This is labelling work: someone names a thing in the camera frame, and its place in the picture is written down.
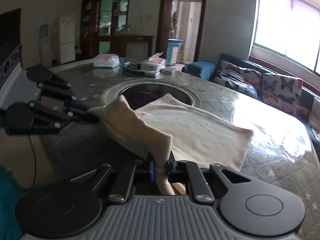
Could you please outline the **blue corner sofa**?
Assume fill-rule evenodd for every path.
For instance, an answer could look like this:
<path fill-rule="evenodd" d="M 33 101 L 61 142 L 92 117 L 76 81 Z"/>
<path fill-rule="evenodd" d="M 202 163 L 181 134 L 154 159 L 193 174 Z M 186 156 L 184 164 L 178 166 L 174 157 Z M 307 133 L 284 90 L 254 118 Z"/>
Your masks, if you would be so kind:
<path fill-rule="evenodd" d="M 251 61 L 221 54 L 217 63 L 204 60 L 185 65 L 182 72 L 257 99 L 297 117 L 306 127 L 319 153 L 319 131 L 310 126 L 319 95 L 307 89 L 299 77 L 279 74 Z"/>

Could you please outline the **white refrigerator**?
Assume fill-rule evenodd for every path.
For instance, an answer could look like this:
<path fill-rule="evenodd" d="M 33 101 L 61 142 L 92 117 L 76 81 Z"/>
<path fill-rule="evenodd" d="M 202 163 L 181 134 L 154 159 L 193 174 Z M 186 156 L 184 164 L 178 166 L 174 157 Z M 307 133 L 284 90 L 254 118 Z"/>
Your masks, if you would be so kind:
<path fill-rule="evenodd" d="M 61 16 L 54 22 L 55 51 L 58 64 L 75 60 L 75 15 Z"/>

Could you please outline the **window with green frame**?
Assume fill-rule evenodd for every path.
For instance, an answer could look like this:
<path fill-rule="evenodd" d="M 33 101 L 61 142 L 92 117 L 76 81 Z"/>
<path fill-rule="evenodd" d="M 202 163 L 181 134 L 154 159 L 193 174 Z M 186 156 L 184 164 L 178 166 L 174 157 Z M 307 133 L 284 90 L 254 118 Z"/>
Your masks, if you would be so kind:
<path fill-rule="evenodd" d="M 253 44 L 319 74 L 319 9 L 303 0 L 259 0 Z"/>

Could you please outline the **dark wooden display cabinet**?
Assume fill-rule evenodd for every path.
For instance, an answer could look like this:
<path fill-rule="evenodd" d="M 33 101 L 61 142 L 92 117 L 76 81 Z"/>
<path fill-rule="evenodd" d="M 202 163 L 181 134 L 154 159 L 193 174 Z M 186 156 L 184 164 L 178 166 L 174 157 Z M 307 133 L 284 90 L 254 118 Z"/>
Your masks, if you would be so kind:
<path fill-rule="evenodd" d="M 84 59 L 114 53 L 144 59 L 151 55 L 153 36 L 133 34 L 128 24 L 129 0 L 82 0 L 80 50 Z"/>

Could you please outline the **grey plain cushion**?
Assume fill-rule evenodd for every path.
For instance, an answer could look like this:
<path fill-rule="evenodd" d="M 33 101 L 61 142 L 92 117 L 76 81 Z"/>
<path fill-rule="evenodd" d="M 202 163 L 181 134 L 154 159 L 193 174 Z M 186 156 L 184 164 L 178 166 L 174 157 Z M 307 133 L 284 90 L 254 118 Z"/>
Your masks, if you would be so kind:
<path fill-rule="evenodd" d="M 308 124 L 312 128 L 316 140 L 319 142 L 320 133 L 320 100 L 316 97 L 313 98 L 312 109 L 309 114 Z"/>

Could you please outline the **light blue small cabinet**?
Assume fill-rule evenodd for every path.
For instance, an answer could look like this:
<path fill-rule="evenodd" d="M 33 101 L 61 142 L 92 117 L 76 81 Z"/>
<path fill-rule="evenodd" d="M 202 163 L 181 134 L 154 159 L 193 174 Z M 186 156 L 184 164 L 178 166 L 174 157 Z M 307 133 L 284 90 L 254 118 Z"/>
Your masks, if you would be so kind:
<path fill-rule="evenodd" d="M 175 65 L 179 61 L 180 46 L 183 44 L 182 39 L 168 39 L 166 65 Z"/>

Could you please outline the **small butterfly print cushion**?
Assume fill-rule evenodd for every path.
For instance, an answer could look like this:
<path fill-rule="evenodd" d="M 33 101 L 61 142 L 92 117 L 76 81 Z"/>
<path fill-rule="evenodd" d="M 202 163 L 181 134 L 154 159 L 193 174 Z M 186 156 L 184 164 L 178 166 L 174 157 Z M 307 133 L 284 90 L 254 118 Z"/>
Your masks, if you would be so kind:
<path fill-rule="evenodd" d="M 257 70 L 221 60 L 213 82 L 257 99 L 261 78 L 262 74 Z"/>

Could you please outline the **white tissue box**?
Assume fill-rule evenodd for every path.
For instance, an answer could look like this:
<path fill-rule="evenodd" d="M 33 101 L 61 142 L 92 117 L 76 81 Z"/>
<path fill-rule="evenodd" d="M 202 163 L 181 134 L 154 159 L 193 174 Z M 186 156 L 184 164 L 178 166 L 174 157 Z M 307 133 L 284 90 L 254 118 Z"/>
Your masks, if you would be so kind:
<path fill-rule="evenodd" d="M 161 69 L 165 67 L 166 59 L 162 58 L 163 52 L 156 53 L 149 57 L 147 60 L 140 62 L 140 70 L 146 76 L 158 77 L 160 76 Z"/>

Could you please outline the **pink white tissue pack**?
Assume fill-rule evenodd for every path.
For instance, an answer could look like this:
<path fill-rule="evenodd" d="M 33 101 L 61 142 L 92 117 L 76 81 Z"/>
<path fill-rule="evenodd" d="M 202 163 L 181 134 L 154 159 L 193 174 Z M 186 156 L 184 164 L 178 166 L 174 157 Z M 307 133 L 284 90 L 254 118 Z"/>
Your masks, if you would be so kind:
<path fill-rule="evenodd" d="M 120 64 L 117 54 L 99 54 L 93 59 L 95 68 L 114 68 Z"/>

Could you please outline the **dark wooden door frame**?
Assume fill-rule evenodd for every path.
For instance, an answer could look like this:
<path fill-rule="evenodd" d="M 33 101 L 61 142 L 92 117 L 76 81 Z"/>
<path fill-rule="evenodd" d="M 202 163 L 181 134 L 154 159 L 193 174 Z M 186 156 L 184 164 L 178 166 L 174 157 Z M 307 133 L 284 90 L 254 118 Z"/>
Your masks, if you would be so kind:
<path fill-rule="evenodd" d="M 163 52 L 162 58 L 167 57 L 168 39 L 174 38 L 183 40 L 178 63 L 198 60 L 205 6 L 206 0 L 161 0 L 156 52 Z"/>

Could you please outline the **cream knit garment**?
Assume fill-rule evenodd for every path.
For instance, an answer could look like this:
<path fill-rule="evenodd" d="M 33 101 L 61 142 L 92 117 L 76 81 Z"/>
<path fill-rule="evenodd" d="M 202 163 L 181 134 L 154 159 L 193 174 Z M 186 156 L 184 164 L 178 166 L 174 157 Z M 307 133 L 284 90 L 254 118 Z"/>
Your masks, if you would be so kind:
<path fill-rule="evenodd" d="M 171 153 L 176 160 L 193 161 L 199 167 L 218 163 L 240 171 L 254 134 L 170 94 L 135 111 L 120 96 L 88 112 L 100 119 L 115 142 L 141 158 L 152 155 L 162 195 L 185 193 L 181 183 L 168 181 L 165 165 Z"/>

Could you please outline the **large butterfly print cushion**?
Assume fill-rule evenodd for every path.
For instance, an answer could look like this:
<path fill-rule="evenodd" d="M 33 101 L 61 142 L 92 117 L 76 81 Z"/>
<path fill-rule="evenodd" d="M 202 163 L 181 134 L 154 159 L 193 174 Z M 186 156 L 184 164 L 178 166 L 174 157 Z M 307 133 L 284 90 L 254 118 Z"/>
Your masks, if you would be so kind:
<path fill-rule="evenodd" d="M 298 115 L 303 80 L 280 74 L 263 75 L 262 99 L 269 106 L 292 116 Z"/>

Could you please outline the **round metal table recess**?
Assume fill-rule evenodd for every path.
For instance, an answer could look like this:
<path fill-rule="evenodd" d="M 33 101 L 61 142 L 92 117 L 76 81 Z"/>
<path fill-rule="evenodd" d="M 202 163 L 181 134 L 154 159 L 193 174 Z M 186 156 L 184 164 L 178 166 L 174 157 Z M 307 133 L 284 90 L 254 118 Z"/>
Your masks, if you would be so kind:
<path fill-rule="evenodd" d="M 100 101 L 103 105 L 108 105 L 123 95 L 129 106 L 136 110 L 163 97 L 165 94 L 170 94 L 187 105 L 202 108 L 201 98 L 194 91 L 165 81 L 133 80 L 121 82 L 104 90 Z"/>

